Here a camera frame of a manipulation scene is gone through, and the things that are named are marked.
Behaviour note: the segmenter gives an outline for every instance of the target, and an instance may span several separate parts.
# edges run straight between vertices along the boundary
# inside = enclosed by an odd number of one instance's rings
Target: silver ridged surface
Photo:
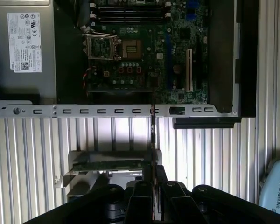
[[[157,147],[169,179],[209,184],[251,202],[280,156],[280,0],[260,0],[258,107],[233,129],[174,130],[157,120]],[[61,205],[70,150],[147,150],[148,118],[0,119],[0,224],[22,223]]]

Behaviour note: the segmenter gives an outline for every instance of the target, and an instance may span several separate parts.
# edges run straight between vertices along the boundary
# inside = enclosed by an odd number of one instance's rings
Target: pcie slot
[[[186,84],[185,91],[192,92],[193,91],[193,77],[192,77],[192,49],[187,49],[186,55]]]

